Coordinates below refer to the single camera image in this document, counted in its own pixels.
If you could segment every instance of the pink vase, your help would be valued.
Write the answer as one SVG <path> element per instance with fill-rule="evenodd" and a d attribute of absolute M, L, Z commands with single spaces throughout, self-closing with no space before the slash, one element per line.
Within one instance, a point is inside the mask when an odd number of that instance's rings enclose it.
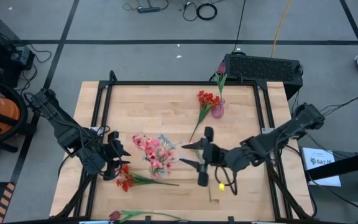
<path fill-rule="evenodd" d="M 222 98 L 221 100 L 219 100 L 219 104 L 214 106 L 214 108 L 212 108 L 212 117 L 219 119 L 221 117 L 223 117 L 224 115 L 224 99 Z"/>

